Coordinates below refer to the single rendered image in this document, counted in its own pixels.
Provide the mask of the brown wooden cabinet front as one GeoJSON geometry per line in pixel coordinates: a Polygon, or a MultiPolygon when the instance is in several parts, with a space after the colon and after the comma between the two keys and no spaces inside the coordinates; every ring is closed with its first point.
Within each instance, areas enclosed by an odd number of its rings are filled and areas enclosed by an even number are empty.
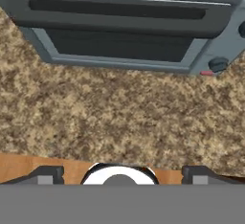
{"type": "MultiPolygon", "coordinates": [[[[39,166],[64,166],[63,177],[65,184],[79,184],[87,169],[92,165],[94,163],[0,152],[0,183],[29,174],[39,166]]],[[[181,184],[181,170],[152,169],[158,177],[160,184],[181,184]]]]}

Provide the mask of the white and black round object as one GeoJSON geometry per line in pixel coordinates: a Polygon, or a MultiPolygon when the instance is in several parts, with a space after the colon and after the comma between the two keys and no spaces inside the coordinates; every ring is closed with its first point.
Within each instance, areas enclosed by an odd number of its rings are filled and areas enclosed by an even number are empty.
{"type": "Polygon", "coordinates": [[[80,183],[82,185],[134,186],[158,185],[159,181],[151,168],[96,163],[87,170],[80,183]]]}

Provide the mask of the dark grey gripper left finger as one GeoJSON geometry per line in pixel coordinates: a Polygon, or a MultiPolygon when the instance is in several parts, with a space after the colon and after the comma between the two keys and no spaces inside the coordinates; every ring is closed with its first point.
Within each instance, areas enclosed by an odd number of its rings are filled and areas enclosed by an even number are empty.
{"type": "Polygon", "coordinates": [[[63,185],[64,166],[39,166],[28,175],[3,182],[9,184],[63,185]]]}

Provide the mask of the black oven knob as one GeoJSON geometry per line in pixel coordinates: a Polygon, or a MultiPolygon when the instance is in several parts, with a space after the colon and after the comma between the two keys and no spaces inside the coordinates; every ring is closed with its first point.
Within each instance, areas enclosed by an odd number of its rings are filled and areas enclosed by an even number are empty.
{"type": "Polygon", "coordinates": [[[227,69],[229,60],[225,57],[216,57],[209,61],[209,68],[214,73],[222,72],[227,69]]]}
{"type": "Polygon", "coordinates": [[[245,21],[240,24],[238,32],[242,38],[245,38],[245,21]]]}

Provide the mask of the grey oven door with window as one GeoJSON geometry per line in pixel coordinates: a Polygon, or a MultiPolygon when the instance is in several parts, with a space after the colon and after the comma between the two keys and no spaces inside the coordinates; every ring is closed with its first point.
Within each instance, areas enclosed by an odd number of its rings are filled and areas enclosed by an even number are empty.
{"type": "Polygon", "coordinates": [[[41,59],[73,66],[193,74],[205,39],[22,28],[41,59]]]}

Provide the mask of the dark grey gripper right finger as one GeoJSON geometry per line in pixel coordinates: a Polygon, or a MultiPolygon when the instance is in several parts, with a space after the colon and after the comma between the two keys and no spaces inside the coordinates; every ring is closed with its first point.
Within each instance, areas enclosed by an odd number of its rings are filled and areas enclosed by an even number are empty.
{"type": "Polygon", "coordinates": [[[183,185],[245,184],[245,177],[219,175],[205,166],[183,166],[183,185]]]}

